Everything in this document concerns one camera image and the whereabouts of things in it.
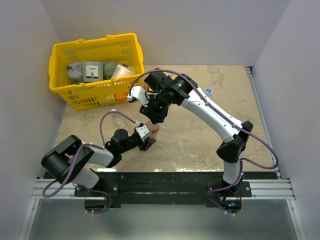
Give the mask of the orange drink bottle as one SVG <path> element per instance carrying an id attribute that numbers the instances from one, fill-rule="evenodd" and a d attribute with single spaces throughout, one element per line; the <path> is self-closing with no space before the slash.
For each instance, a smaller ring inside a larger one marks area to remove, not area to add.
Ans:
<path id="1" fill-rule="evenodd" d="M 145 123 L 147 128 L 150 130 L 151 134 L 148 136 L 150 139 L 155 139 L 157 133 L 159 132 L 160 126 L 159 124 L 153 124 L 151 121 L 147 121 Z"/>

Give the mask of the blue Pocari Sweat cap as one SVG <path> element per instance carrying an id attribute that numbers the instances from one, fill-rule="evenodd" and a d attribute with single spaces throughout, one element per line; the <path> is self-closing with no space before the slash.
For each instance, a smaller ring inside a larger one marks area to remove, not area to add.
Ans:
<path id="1" fill-rule="evenodd" d="M 212 91 L 211 88 L 206 88 L 206 89 L 205 89 L 205 92 L 206 92 L 208 95 L 211 95 L 213 91 Z"/>

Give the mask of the clear bottle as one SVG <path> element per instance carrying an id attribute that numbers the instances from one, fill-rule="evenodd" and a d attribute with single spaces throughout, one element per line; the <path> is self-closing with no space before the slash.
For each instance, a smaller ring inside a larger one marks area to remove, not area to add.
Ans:
<path id="1" fill-rule="evenodd" d="M 131 130 L 131 123 L 132 122 L 130 120 L 128 120 L 125 116 L 123 116 L 119 113 L 111 113 L 110 115 L 115 123 L 115 126 L 118 129 L 125 129 L 128 132 Z"/>

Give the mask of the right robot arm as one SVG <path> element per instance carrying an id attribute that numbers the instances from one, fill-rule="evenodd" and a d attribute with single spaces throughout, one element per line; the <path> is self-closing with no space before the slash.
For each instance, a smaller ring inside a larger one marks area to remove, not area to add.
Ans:
<path id="1" fill-rule="evenodd" d="M 154 125 L 163 123 L 169 107 L 177 105 L 190 111 L 213 129 L 222 140 L 216 151 L 224 166 L 222 189 L 227 196 L 233 197 L 241 190 L 240 158 L 253 125 L 249 121 L 241 122 L 233 118 L 209 99 L 198 84 L 186 74 L 175 75 L 175 78 L 171 78 L 158 68 L 149 71 L 144 82 L 151 92 L 133 85 L 128 100 L 138 100 L 141 103 L 140 113 Z"/>

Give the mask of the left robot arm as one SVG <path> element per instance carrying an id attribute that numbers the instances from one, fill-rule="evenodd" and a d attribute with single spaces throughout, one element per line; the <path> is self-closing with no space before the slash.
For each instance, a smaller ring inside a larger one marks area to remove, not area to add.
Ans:
<path id="1" fill-rule="evenodd" d="M 93 170 L 85 168 L 86 164 L 112 168 L 122 160 L 123 153 L 135 148 L 146 151 L 156 141 L 145 125 L 136 127 L 132 135 L 125 129 L 117 129 L 103 147 L 84 143 L 71 135 L 49 151 L 42 158 L 41 165 L 61 185 L 81 185 L 92 196 L 99 196 L 104 184 Z"/>

